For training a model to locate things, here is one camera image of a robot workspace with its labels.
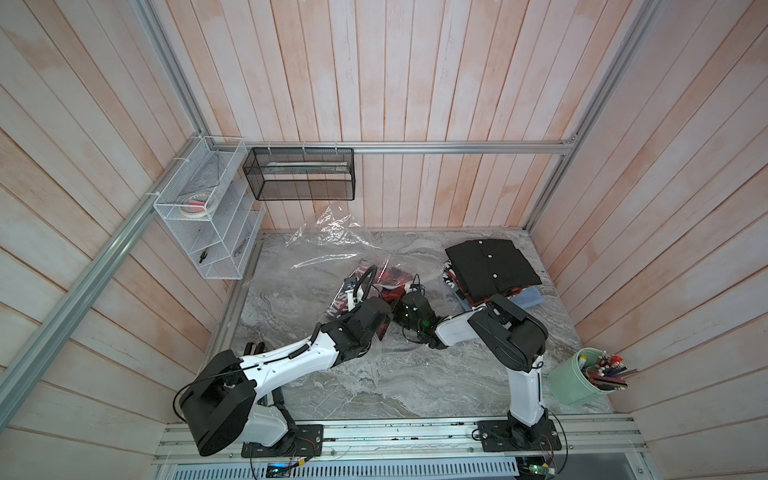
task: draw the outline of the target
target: wooden wall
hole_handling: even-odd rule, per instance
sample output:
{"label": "wooden wall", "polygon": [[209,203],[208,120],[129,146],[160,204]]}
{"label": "wooden wall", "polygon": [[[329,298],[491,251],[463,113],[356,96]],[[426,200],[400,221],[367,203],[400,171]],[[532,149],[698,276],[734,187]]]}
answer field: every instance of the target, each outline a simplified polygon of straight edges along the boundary
{"label": "wooden wall", "polygon": [[[634,0],[154,0],[214,134],[250,141],[569,138]],[[517,227],[556,157],[364,155],[368,227]],[[269,202],[296,229],[327,202]]]}
{"label": "wooden wall", "polygon": [[[0,2],[0,369],[193,128],[126,0]],[[153,223],[0,435],[2,478],[143,478],[226,286]]]}
{"label": "wooden wall", "polygon": [[768,475],[767,25],[671,2],[532,234],[668,479]]}

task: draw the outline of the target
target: pen holder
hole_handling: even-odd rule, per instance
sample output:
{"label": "pen holder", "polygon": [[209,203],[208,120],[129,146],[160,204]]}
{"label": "pen holder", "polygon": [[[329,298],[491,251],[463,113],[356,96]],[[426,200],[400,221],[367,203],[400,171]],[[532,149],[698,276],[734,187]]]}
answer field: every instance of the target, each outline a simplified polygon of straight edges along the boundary
{"label": "pen holder", "polygon": [[591,400],[602,395],[608,395],[611,392],[600,390],[598,387],[589,383],[578,368],[579,356],[587,357],[586,366],[592,366],[600,358],[602,350],[581,349],[571,358],[555,367],[547,376],[547,384],[551,394],[565,406],[584,405]]}

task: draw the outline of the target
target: folded black shirt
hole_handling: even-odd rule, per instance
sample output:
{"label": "folded black shirt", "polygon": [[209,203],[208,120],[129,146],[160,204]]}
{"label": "folded black shirt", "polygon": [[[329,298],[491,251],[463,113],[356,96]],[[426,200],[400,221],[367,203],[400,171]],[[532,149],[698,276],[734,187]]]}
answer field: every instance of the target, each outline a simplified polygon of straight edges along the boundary
{"label": "folded black shirt", "polygon": [[445,249],[462,290],[474,300],[541,285],[541,278],[511,240],[468,240]]}

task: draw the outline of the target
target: white wire basket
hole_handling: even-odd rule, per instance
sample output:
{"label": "white wire basket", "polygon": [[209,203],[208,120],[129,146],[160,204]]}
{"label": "white wire basket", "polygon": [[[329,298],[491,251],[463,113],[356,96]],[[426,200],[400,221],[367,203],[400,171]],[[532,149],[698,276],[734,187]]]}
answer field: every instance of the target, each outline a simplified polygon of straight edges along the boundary
{"label": "white wire basket", "polygon": [[232,181],[246,153],[242,138],[202,137],[154,203],[203,278],[242,278],[259,232],[264,208]]}

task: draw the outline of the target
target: marble floor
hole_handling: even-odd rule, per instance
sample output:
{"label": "marble floor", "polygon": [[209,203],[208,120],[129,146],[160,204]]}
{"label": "marble floor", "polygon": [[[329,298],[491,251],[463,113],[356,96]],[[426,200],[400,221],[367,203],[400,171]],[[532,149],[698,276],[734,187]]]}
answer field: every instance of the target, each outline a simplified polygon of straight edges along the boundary
{"label": "marble floor", "polygon": [[[273,349],[308,336],[361,256],[380,259],[386,252],[391,263],[420,273],[439,316],[460,313],[458,301],[439,279],[447,260],[444,250],[487,237],[512,240],[541,277],[537,288],[545,302],[528,311],[549,330],[546,375],[581,344],[529,235],[521,230],[364,232],[342,244],[319,245],[306,237],[289,247],[290,235],[267,235],[232,349],[242,354],[249,341],[264,341]],[[322,256],[333,260],[319,262]],[[544,384],[545,404],[554,413],[613,411],[606,398],[564,407]],[[479,340],[433,350],[407,342],[397,328],[390,328],[364,357],[291,382],[283,392],[299,420],[504,415],[510,396],[504,367]]]}

